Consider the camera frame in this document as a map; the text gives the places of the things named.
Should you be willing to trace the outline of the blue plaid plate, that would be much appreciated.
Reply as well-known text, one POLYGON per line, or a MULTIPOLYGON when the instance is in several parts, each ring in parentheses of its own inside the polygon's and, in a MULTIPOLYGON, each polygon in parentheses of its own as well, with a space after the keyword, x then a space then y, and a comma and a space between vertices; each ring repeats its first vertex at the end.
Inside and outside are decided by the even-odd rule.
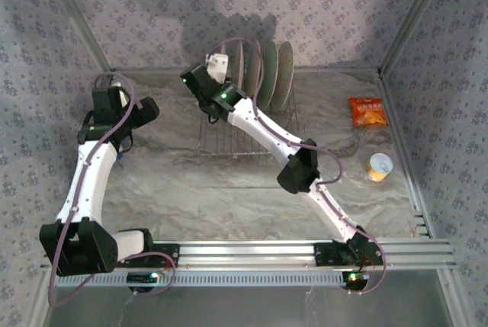
POLYGON ((232 65, 232 83, 237 87, 242 87, 242 80, 244 74, 244 55, 243 45, 241 41, 236 43, 233 65, 232 65))

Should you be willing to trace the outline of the aluminium mounting rail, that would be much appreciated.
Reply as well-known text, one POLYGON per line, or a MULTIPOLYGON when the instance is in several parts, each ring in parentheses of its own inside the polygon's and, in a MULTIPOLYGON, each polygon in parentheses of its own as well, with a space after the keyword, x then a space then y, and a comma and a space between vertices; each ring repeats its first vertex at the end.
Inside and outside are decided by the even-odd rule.
MULTIPOLYGON (((456 268, 453 252, 443 239, 383 239, 380 249, 383 265, 316 266, 313 245, 331 240, 294 241, 159 241, 159 244, 179 244, 177 267, 189 270, 291 270, 327 268, 330 270, 380 271, 382 268, 437 269, 456 268)), ((110 273, 117 268, 116 248, 105 246, 102 256, 89 261, 84 251, 74 255, 63 253, 58 274, 110 273)))

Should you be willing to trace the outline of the right controller board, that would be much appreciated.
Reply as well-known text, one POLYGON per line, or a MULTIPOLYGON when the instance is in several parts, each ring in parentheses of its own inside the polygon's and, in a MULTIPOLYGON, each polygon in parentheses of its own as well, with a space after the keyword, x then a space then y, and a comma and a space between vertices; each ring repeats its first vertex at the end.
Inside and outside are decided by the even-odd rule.
POLYGON ((363 271, 344 271, 342 273, 345 285, 342 287, 351 292, 362 292, 369 280, 369 273, 363 271))

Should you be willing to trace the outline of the left controller board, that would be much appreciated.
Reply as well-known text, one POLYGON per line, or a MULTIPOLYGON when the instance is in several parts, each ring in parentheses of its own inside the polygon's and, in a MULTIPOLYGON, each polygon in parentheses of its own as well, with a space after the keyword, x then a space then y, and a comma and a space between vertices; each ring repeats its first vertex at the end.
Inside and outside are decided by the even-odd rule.
POLYGON ((159 282, 159 273, 129 273, 126 278, 126 282, 130 285, 129 289, 133 293, 148 293, 154 289, 153 284, 159 282))

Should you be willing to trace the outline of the aluminium side rail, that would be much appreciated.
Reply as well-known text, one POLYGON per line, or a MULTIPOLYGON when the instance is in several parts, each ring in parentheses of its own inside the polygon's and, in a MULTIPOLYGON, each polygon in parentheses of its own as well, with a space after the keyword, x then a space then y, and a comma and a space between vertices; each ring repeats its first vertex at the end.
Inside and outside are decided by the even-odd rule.
POLYGON ((419 213, 424 221, 425 230, 419 231, 421 237, 435 238, 435 228, 429 216, 429 209, 426 206, 425 199, 422 195, 422 190, 418 183, 418 178, 413 169, 411 155, 408 150, 406 139, 403 135, 402 127, 400 125, 400 117, 394 107, 393 96, 385 81, 384 75, 380 68, 377 69, 378 88, 383 100, 384 110, 393 132, 393 141, 396 147, 397 155, 399 156, 401 172, 403 174, 407 193, 409 195, 410 203, 416 213, 419 213))

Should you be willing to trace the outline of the orange snack bag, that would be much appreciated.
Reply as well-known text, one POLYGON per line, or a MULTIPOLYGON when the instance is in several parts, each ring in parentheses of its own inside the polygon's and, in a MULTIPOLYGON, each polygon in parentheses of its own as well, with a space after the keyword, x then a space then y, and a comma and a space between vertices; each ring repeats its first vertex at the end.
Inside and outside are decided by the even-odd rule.
POLYGON ((388 126, 381 98, 349 97, 355 127, 388 126))

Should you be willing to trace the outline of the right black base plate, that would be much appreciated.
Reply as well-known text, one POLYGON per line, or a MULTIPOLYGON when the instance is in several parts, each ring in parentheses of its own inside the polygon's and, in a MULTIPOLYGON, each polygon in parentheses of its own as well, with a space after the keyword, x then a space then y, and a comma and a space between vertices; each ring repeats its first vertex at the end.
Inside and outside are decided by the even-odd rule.
POLYGON ((313 245, 316 266, 361 266, 383 265, 380 249, 374 243, 346 245, 343 243, 319 242, 313 245))

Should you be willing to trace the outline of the controller board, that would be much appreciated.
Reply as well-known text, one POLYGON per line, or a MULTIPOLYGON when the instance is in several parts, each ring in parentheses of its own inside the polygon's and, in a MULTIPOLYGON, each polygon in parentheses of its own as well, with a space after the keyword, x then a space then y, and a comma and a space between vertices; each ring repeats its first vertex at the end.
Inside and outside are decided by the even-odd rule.
POLYGON ((342 287, 351 292, 362 292, 369 280, 369 273, 363 271, 344 271, 342 273, 345 285, 342 287))
POLYGON ((159 282, 159 273, 129 273, 126 278, 126 282, 130 285, 129 289, 133 293, 148 293, 154 289, 153 284, 159 282))

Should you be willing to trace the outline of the green striped plate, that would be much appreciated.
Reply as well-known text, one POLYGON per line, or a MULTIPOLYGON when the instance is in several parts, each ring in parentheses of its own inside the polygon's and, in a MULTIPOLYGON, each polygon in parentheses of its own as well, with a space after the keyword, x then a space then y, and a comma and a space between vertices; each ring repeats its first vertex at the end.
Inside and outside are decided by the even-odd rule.
POLYGON ((263 55, 263 81, 259 91, 258 105, 266 110, 271 103, 278 76, 278 46, 274 41, 267 44, 263 55))

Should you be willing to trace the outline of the pink red blue plate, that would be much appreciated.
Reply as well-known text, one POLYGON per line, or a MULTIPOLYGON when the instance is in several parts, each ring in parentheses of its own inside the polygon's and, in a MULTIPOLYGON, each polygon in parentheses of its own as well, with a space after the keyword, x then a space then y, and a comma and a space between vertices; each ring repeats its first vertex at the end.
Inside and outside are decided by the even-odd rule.
POLYGON ((243 83, 243 90, 246 95, 252 98, 258 91, 259 77, 262 71, 262 48, 256 41, 249 53, 246 75, 243 83))

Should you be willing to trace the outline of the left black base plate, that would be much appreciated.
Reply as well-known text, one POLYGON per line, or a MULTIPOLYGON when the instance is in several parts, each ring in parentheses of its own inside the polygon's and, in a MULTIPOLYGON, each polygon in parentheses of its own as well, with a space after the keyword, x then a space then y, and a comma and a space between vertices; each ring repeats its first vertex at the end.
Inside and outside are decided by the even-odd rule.
POLYGON ((171 268, 170 260, 160 255, 155 255, 155 252, 165 254, 172 259, 175 266, 178 265, 180 245, 179 244, 159 244, 155 243, 147 250, 142 252, 142 255, 137 254, 136 258, 119 261, 117 268, 171 268))

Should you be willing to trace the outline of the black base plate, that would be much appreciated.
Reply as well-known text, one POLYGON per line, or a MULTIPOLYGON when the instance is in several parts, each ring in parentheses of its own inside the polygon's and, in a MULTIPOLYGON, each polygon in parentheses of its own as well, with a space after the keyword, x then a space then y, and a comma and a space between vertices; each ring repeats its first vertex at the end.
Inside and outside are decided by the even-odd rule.
POLYGON ((313 245, 316 266, 361 266, 383 265, 380 249, 374 243, 346 245, 343 243, 319 242, 313 245))
POLYGON ((136 258, 119 261, 117 268, 171 268, 170 260, 160 255, 155 255, 155 252, 165 254, 172 259, 175 266, 178 265, 180 245, 179 244, 159 244, 155 243, 147 250, 142 252, 142 255, 137 254, 136 258))

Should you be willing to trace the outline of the yellow tin can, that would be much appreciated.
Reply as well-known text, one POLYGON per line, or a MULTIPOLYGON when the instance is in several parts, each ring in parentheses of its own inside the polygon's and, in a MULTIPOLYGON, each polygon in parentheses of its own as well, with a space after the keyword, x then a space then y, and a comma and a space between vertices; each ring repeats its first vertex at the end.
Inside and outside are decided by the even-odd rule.
POLYGON ((372 181, 383 181, 393 171, 393 161, 387 154, 373 154, 366 166, 368 177, 372 181))

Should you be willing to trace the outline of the grey metal panel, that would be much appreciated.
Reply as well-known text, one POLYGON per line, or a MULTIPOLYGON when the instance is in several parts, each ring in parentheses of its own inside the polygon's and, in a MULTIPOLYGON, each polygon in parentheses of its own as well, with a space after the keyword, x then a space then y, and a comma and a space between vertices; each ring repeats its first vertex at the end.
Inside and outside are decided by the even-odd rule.
POLYGON ((177 287, 153 297, 91 287, 43 327, 454 327, 435 288, 383 285, 366 296, 326 287, 177 287))

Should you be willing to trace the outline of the aluminium frame post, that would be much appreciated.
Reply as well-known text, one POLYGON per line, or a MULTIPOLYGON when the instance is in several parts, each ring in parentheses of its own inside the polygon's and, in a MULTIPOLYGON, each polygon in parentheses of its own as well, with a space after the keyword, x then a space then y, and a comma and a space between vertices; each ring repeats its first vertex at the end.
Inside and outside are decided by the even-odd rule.
POLYGON ((417 25, 422 19, 431 0, 413 0, 404 18, 401 21, 398 31, 392 39, 381 64, 378 66, 378 74, 385 79, 393 70, 393 67, 413 35, 417 25))
POLYGON ((76 0, 59 0, 74 25, 77 33, 87 46, 93 60, 99 69, 110 71, 112 69, 101 45, 97 41, 83 11, 76 0))

